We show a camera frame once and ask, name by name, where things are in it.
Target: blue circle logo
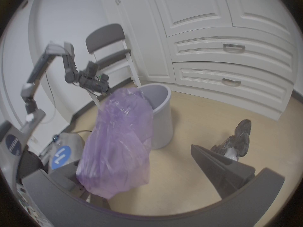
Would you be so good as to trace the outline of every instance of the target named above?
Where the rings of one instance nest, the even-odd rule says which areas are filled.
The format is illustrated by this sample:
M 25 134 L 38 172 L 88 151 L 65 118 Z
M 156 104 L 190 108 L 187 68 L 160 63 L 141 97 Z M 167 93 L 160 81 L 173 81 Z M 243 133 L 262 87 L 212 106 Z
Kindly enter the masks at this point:
M 21 153 L 21 143 L 18 138 L 12 134 L 6 137 L 6 146 L 10 153 L 19 156 Z
M 57 169 L 63 166 L 71 156 L 71 149 L 69 146 L 60 147 L 53 157 L 53 161 L 51 163 L 51 168 Z

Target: trash can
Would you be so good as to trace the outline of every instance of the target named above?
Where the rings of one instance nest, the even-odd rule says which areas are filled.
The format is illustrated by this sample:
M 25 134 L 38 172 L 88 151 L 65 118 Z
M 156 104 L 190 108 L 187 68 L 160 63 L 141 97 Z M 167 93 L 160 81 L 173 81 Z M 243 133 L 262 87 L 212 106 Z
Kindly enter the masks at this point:
M 170 108 L 171 90 L 160 83 L 151 83 L 139 87 L 154 111 L 154 136 L 151 148 L 159 149 L 166 146 L 172 139 L 172 113 Z

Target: floor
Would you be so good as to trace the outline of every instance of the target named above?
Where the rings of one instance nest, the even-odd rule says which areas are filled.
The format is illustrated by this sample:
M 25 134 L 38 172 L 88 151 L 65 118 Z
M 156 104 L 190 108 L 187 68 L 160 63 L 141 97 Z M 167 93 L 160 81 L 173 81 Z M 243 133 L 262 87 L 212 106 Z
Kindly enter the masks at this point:
M 285 176 L 274 203 L 256 226 L 264 226 L 285 205 L 303 173 L 303 105 L 290 98 L 278 121 L 218 101 L 172 92 L 172 141 L 150 153 L 150 183 L 115 195 L 112 210 L 136 215 L 169 215 L 196 210 L 221 200 L 190 154 L 191 144 L 210 149 L 234 134 L 243 119 L 252 121 L 249 151 L 240 162 L 256 175 L 265 167 Z M 97 107 L 82 115 L 74 131 L 92 130 Z M 85 139 L 89 133 L 81 133 Z

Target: door handle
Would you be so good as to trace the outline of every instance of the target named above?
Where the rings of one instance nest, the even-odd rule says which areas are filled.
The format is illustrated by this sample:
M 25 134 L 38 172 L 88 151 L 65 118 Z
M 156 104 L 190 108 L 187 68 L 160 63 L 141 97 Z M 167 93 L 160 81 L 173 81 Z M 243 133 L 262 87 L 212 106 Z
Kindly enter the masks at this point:
M 237 51 L 238 53 L 242 53 L 245 51 L 245 45 L 241 44 L 223 44 L 223 50 L 227 50 L 227 47 L 240 48 L 241 50 Z
M 237 86 L 241 85 L 241 81 L 230 80 L 230 79 L 227 79 L 227 78 L 222 78 L 222 83 L 225 84 L 225 85 L 234 86 L 234 87 L 237 87 Z

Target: cabinet panel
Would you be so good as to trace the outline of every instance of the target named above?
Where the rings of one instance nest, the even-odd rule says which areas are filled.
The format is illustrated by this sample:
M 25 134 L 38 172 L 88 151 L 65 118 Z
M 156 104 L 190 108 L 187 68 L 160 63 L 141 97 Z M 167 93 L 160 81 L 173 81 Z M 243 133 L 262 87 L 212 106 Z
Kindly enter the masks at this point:
M 280 0 L 227 0 L 227 3 L 233 26 L 265 31 L 295 44 Z
M 141 79 L 176 83 L 165 31 L 154 0 L 120 0 L 125 36 Z
M 293 84 L 255 68 L 220 62 L 174 63 L 179 85 L 228 93 L 283 112 Z
M 167 40 L 173 62 L 235 63 L 267 70 L 292 82 L 296 80 L 296 48 L 265 32 L 247 28 L 207 28 L 174 35 Z
M 185 31 L 232 26 L 225 0 L 155 0 L 167 36 Z

